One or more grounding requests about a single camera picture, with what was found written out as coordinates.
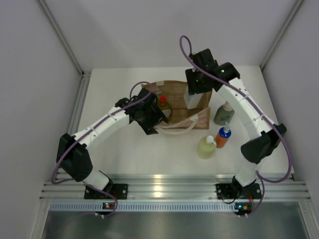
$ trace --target red bottle cap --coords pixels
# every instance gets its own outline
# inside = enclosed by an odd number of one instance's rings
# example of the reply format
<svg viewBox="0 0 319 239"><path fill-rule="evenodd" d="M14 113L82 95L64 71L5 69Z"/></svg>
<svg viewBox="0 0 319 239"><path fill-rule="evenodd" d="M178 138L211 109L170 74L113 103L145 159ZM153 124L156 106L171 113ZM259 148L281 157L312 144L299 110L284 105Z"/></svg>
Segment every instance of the red bottle cap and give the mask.
<svg viewBox="0 0 319 239"><path fill-rule="evenodd" d="M166 103L166 97L165 96L161 96L160 99L159 99L159 102Z"/></svg>

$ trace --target metal floor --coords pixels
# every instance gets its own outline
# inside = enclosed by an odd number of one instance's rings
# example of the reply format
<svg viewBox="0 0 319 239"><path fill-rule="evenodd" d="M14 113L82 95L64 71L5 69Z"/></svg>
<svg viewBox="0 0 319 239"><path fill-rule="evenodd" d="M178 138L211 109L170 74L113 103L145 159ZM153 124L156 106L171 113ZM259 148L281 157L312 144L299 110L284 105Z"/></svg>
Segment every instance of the metal floor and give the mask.
<svg viewBox="0 0 319 239"><path fill-rule="evenodd" d="M120 212L101 219L50 212L42 239L307 239L297 203L263 203L249 218L233 213Z"/></svg>

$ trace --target white tabletop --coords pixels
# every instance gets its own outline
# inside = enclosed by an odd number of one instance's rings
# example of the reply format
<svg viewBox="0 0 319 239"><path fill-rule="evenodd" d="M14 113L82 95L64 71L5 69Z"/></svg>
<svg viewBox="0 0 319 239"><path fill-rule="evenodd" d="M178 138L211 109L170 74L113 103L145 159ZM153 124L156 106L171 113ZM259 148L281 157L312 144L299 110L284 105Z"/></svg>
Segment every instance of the white tabletop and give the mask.
<svg viewBox="0 0 319 239"><path fill-rule="evenodd" d="M139 81L186 81L184 70L189 67L94 69L80 120L79 130L92 124L121 98L128 97L131 87ZM265 114L277 123L264 78L258 66L238 66L247 90ZM220 126L213 117L225 102L213 92L211 120L207 130L194 129L187 134L145 135L140 126L132 124L120 129L103 145L90 152L91 160L104 173L119 174L235 174L242 160L240 146L249 140L245 127L235 114L230 123L232 136L210 159L196 154L199 140L216 136ZM261 168L264 174L284 174L288 160L280 144Z"/></svg>

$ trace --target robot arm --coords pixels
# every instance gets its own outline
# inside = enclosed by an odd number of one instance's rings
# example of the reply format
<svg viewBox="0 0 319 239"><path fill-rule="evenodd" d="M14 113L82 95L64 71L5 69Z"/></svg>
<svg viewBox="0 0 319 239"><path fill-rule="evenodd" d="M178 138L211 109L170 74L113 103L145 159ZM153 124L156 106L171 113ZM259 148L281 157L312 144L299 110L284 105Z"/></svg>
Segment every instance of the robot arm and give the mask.
<svg viewBox="0 0 319 239"><path fill-rule="evenodd" d="M263 159L269 156L278 146L280 139L273 128L264 121L263 116L265 115L263 112L260 114L248 102L247 98L255 103L240 79L240 74L231 63L227 62L218 65L209 49L191 54L190 58L200 69L245 92L245 96L242 96L231 87L208 77L196 69L188 69L185 72L188 87L184 99L188 109L197 106L203 93L214 89L232 106L251 138L250 141L241 146L241 152L246 160L243 161L239 171L233 178L232 186L234 186L234 190L237 190L237 196L241 196L244 189L254 183L256 170L261 167ZM283 124L275 125L271 120L270 123L282 136L286 133L287 130Z"/></svg>
<svg viewBox="0 0 319 239"><path fill-rule="evenodd" d="M89 151L103 143L118 129L136 121L149 134L157 133L154 129L167 118L156 104L156 95L142 88L137 96L119 100L101 119L74 135L64 134L60 138L56 162L77 140L80 140L61 161L60 166L77 182L92 185L98 190L109 192L112 181L94 168Z"/></svg>

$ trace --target bottle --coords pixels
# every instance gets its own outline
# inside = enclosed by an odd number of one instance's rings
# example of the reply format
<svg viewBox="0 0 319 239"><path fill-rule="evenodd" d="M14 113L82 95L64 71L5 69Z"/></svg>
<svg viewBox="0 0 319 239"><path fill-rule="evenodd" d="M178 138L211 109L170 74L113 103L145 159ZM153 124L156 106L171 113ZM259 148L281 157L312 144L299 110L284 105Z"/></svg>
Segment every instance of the bottle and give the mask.
<svg viewBox="0 0 319 239"><path fill-rule="evenodd" d="M158 101L159 101L160 97L162 96L161 90L157 87L153 93L156 95L156 97L158 98Z"/></svg>
<svg viewBox="0 0 319 239"><path fill-rule="evenodd" d="M224 147L230 136L231 136L230 127L228 125L228 122L226 122L226 126L220 128L216 136L217 148Z"/></svg>
<svg viewBox="0 0 319 239"><path fill-rule="evenodd" d="M167 117L167 120L170 121L172 107L171 107L170 103L168 103L166 101L165 96L161 96L159 98L158 107L163 112L163 114Z"/></svg>
<svg viewBox="0 0 319 239"><path fill-rule="evenodd" d="M221 107L218 108L216 115L214 117L214 122L217 125L225 125L226 121L230 123L233 118L235 111L230 106L230 104L226 101Z"/></svg>
<svg viewBox="0 0 319 239"><path fill-rule="evenodd" d="M203 159L208 159L211 157L215 149L216 149L216 142L214 140L214 137L211 135L205 136L200 140L198 144L197 154L199 157Z"/></svg>

